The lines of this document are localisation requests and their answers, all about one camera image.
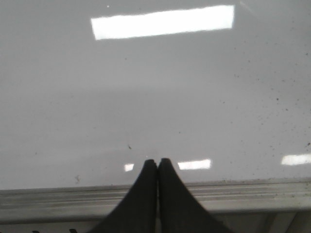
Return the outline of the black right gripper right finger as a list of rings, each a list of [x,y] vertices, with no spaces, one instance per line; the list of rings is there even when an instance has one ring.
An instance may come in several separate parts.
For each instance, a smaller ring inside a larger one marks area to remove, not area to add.
[[[229,233],[185,187],[170,159],[158,166],[159,207],[163,233]]]

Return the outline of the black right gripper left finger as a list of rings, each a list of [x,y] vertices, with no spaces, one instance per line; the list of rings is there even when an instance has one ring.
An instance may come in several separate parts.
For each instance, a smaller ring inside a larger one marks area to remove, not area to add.
[[[146,160],[122,201],[90,233],[154,233],[157,211],[157,166]]]

